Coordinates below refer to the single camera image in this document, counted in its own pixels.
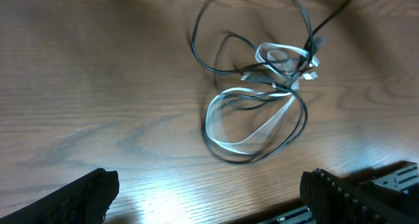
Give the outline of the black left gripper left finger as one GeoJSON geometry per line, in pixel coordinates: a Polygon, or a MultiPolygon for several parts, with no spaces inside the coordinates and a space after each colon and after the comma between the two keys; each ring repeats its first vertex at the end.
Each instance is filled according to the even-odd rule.
{"type": "Polygon", "coordinates": [[[1,218],[2,224],[102,224],[119,191],[118,172],[98,168],[1,218]]]}

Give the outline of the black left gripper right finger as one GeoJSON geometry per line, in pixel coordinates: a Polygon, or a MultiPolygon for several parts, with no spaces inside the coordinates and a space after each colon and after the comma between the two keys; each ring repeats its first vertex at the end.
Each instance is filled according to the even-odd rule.
{"type": "Polygon", "coordinates": [[[302,202],[316,223],[418,224],[418,197],[374,183],[352,185],[329,172],[304,172],[302,202]]]}

